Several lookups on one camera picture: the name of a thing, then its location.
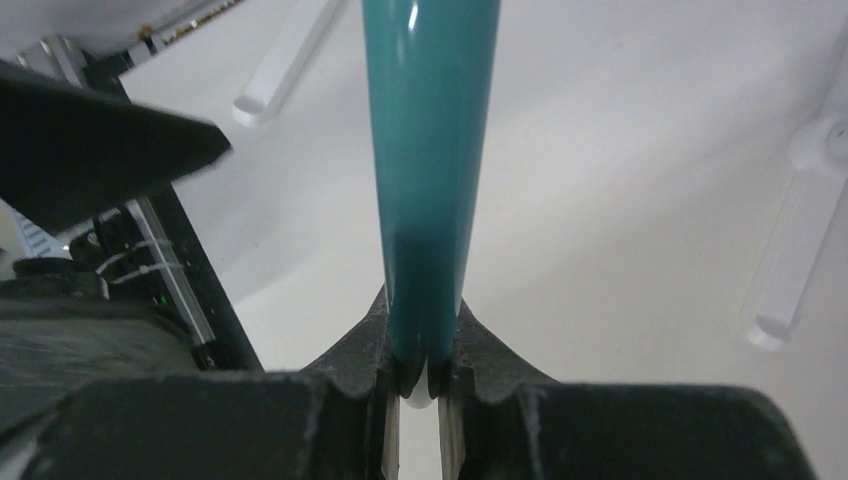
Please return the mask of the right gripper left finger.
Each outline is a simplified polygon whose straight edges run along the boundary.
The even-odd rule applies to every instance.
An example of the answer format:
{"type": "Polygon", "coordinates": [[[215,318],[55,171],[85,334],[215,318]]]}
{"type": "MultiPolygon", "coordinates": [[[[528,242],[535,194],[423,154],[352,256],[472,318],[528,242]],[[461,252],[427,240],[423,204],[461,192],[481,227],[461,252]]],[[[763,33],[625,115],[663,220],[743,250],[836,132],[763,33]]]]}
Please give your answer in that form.
{"type": "Polygon", "coordinates": [[[298,371],[104,378],[19,425],[23,479],[394,479],[387,307],[298,371]]]}

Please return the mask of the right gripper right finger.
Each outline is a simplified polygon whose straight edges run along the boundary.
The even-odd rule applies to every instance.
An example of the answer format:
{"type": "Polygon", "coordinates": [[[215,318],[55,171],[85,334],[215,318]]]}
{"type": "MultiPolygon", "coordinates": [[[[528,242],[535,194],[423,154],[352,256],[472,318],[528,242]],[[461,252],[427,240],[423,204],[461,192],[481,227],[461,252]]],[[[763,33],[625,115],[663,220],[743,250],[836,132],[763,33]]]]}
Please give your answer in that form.
{"type": "Polygon", "coordinates": [[[460,310],[438,402],[446,479],[811,479],[789,421],[746,387],[563,383],[460,310]]]}

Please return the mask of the blue wavy hanger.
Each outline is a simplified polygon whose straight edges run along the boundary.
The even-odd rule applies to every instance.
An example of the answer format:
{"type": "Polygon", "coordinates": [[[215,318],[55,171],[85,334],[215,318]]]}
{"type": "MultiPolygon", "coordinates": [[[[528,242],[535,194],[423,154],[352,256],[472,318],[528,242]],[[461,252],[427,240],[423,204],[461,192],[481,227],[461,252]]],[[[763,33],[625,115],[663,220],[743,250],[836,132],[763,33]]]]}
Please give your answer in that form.
{"type": "Polygon", "coordinates": [[[362,5],[379,225],[398,386],[438,392],[457,330],[501,5],[362,5]]]}

